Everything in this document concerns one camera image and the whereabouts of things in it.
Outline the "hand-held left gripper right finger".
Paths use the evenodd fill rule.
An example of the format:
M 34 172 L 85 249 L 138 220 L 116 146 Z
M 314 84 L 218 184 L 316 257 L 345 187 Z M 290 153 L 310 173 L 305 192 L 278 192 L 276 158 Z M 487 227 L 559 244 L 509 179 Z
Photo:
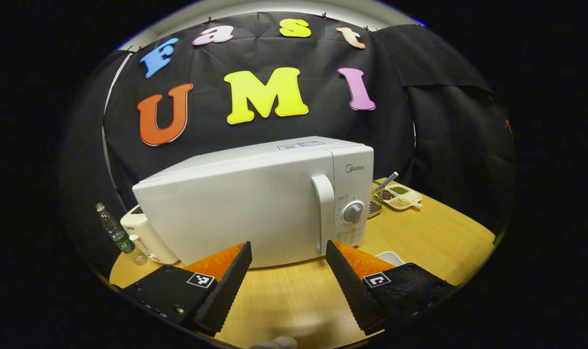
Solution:
M 415 263 L 396 267 L 339 241 L 327 241 L 326 261 L 366 335 L 410 323 L 457 291 Z

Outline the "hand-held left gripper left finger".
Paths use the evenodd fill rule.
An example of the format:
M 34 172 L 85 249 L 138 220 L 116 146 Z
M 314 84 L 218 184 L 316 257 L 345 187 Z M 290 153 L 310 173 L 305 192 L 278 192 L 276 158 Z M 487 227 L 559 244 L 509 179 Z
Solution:
M 253 261 L 249 241 L 184 268 L 164 265 L 122 288 L 122 295 L 190 331 L 220 332 Z

